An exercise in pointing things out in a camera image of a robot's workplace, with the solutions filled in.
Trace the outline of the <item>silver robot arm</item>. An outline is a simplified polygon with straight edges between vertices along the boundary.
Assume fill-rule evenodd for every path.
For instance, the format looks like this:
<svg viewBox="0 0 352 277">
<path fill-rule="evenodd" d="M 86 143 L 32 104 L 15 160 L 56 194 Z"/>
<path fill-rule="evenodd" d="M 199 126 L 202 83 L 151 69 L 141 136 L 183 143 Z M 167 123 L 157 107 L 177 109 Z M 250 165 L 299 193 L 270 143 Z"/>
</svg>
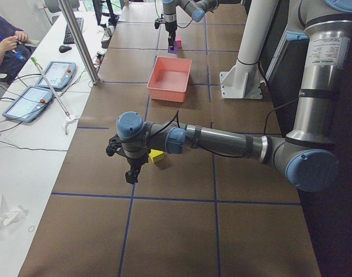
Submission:
<svg viewBox="0 0 352 277">
<path fill-rule="evenodd" d="M 199 22 L 206 14 L 219 6 L 218 0 L 168 0 L 162 1 L 163 18 L 168 32 L 168 47 L 169 50 L 175 50 L 175 38 L 177 30 L 177 13 L 176 9 L 179 6 L 193 21 Z"/>
<path fill-rule="evenodd" d="M 177 45 L 177 6 L 199 22 L 219 5 L 219 1 L 162 2 L 164 15 L 155 25 L 165 24 L 172 50 Z M 253 89 L 258 81 L 256 64 L 278 2 L 251 1 L 236 64 L 229 72 L 220 72 L 223 98 L 258 97 L 259 89 Z M 118 154 L 127 159 L 126 182 L 138 182 L 151 149 L 180 154 L 184 145 L 228 158 L 259 159 L 306 192 L 322 190 L 335 181 L 339 162 L 328 151 L 333 144 L 329 130 L 352 37 L 352 1 L 289 2 L 287 25 L 275 53 L 281 54 L 285 40 L 309 39 L 293 130 L 285 138 L 253 137 L 179 123 L 178 112 L 160 125 L 144 122 L 140 114 L 128 111 L 118 117 L 117 134 L 106 148 L 108 156 Z"/>
</svg>

